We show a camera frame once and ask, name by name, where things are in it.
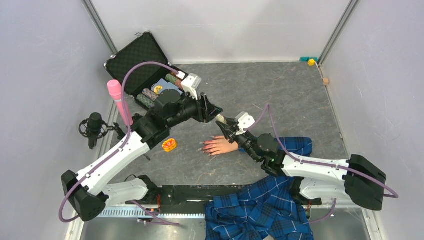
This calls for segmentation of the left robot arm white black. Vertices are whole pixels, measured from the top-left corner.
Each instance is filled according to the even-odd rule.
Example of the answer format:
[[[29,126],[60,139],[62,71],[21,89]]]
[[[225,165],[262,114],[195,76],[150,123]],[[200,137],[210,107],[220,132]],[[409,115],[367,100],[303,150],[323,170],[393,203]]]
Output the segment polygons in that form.
[[[109,182],[135,159],[147,154],[170,136],[171,128],[194,119],[209,123],[223,112],[205,93],[194,99],[188,92],[165,90],[153,102],[146,115],[133,121],[124,139],[89,166],[61,176],[65,195],[59,207],[59,219],[70,223],[77,218],[88,222],[106,207],[129,201],[153,203],[157,190],[136,178],[128,182]]]

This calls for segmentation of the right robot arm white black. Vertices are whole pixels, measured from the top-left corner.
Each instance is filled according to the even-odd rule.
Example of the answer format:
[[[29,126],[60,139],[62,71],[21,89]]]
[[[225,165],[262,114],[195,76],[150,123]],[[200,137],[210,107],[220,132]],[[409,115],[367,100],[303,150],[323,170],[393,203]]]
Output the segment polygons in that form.
[[[353,154],[349,159],[334,160],[286,153],[271,134],[256,137],[245,130],[254,123],[248,114],[238,119],[216,118],[224,137],[261,163],[267,174],[294,178],[288,191],[293,203],[320,205],[323,199],[338,199],[368,210],[382,210],[387,176],[365,157]]]

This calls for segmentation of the nail polish bottle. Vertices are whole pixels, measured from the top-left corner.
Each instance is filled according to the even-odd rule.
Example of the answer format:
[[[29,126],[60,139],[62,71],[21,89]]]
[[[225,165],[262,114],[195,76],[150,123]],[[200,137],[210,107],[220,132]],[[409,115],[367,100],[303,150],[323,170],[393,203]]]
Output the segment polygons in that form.
[[[221,123],[221,124],[224,124],[224,125],[228,125],[227,119],[223,115],[221,115],[221,114],[218,114],[215,117],[215,122],[216,123]]]

